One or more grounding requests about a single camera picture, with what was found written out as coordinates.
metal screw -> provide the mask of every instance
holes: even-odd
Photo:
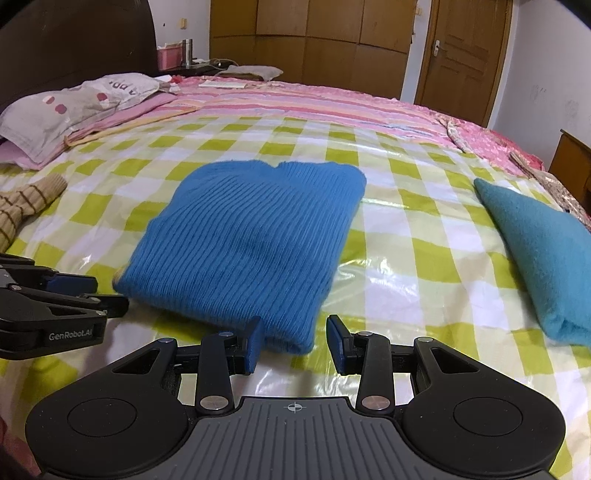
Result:
[[[390,401],[382,395],[370,395],[365,397],[361,404],[370,410],[384,410],[390,406]]]
[[[229,401],[226,397],[221,397],[220,395],[209,395],[208,397],[203,397],[199,404],[206,410],[221,410],[228,406]]]

white wall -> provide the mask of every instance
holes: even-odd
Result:
[[[509,38],[507,39],[507,52],[505,53],[505,62],[503,63],[503,71],[501,72],[501,79],[499,81],[499,88],[496,91],[495,103],[492,107],[491,117],[488,121],[488,128],[494,128],[496,119],[501,110],[501,103],[505,94],[507,86],[507,78],[509,77],[509,70],[511,69],[511,61],[513,59],[513,51],[515,49],[515,37],[517,36],[517,24],[519,21],[519,0],[514,0],[513,9],[511,10],[511,26],[509,27]]]
[[[423,53],[427,42],[431,0],[418,0],[417,7],[423,10],[423,14],[414,17],[413,43],[411,43],[408,52],[407,69],[404,73],[404,83],[399,98],[399,100],[408,103],[414,103],[414,96],[417,93],[418,77],[421,74]]]
[[[591,30],[557,0],[522,0],[495,130],[550,165],[563,128],[591,145]]]
[[[193,39],[193,57],[209,58],[210,0],[148,0],[156,43],[163,46],[184,38]],[[181,18],[187,19],[186,30],[178,27]]]

white paper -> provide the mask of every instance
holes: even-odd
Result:
[[[200,87],[214,87],[214,88],[244,88],[244,82],[216,82],[215,80],[205,80],[199,84]]]

wooden headboard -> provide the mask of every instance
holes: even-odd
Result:
[[[109,73],[156,75],[148,0],[33,0],[0,29],[0,113]]]

crosshair mark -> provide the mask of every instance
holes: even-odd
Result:
[[[289,411],[291,411],[293,413],[296,413],[296,412],[301,411],[305,407],[303,407],[299,403],[293,402],[293,403],[290,403],[288,406],[283,407],[283,408],[287,408],[287,410],[289,410]]]

